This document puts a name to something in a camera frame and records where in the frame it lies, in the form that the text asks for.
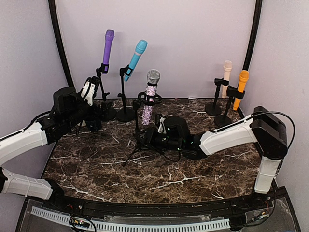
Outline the black tripod shock-mount stand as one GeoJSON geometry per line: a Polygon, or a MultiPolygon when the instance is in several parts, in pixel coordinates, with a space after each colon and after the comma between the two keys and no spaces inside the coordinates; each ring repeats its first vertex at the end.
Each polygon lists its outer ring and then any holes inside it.
{"type": "Polygon", "coordinates": [[[160,155],[165,157],[167,160],[172,161],[172,162],[179,162],[180,159],[181,159],[180,150],[178,150],[178,158],[177,159],[171,159],[171,158],[169,158],[168,156],[165,155],[165,151],[167,151],[166,148],[161,148],[161,147],[158,147],[156,145],[153,146],[151,144],[151,140],[153,138],[156,138],[154,136],[154,132],[157,131],[156,128],[151,127],[151,128],[146,128],[146,129],[140,131],[139,121],[138,121],[138,110],[140,109],[140,107],[144,104],[154,106],[154,105],[158,105],[162,102],[162,97],[158,94],[155,95],[155,101],[154,102],[147,102],[145,100],[145,96],[146,96],[145,91],[140,92],[138,94],[137,99],[133,100],[133,110],[135,112],[135,133],[133,134],[133,136],[136,139],[136,145],[135,145],[134,150],[129,154],[126,161],[122,164],[123,167],[126,166],[126,164],[131,159],[133,154],[135,154],[137,152],[142,152],[142,151],[153,151],[153,152],[159,153],[160,155]]]}

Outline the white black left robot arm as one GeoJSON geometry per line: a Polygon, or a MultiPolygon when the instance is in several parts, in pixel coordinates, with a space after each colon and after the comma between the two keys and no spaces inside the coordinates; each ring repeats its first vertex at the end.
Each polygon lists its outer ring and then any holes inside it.
{"type": "MultiPolygon", "coordinates": [[[[79,93],[73,87],[55,92],[50,111],[36,116],[27,127],[1,138],[1,165],[34,148],[58,141],[83,121],[100,118],[103,112],[93,103],[96,91],[94,84],[86,83],[79,93]]],[[[55,181],[16,174],[4,168],[0,169],[0,191],[49,200],[58,211],[68,207],[68,199],[60,194],[62,189],[55,181]]]]}

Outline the rhinestone silver-head microphone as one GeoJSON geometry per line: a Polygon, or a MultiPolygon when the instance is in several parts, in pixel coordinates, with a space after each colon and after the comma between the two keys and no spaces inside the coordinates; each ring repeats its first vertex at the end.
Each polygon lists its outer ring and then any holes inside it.
{"type": "MultiPolygon", "coordinates": [[[[145,91],[145,100],[147,102],[154,102],[157,92],[157,84],[160,80],[160,72],[156,69],[152,69],[147,73],[147,86],[145,91]]],[[[142,125],[149,125],[152,116],[153,106],[144,104],[142,112],[142,125]]]]}

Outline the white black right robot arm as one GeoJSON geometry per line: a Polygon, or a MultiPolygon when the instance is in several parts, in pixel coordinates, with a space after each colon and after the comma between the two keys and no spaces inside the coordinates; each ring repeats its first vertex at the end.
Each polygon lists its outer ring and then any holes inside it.
{"type": "Polygon", "coordinates": [[[286,125],[262,106],[243,119],[199,134],[191,134],[185,119],[178,116],[160,117],[157,127],[149,127],[135,133],[137,142],[152,151],[164,155],[165,151],[177,151],[188,159],[199,160],[219,151],[238,145],[257,143],[262,150],[254,193],[246,205],[256,210],[265,202],[272,181],[280,169],[291,143],[287,141],[286,125]]]}

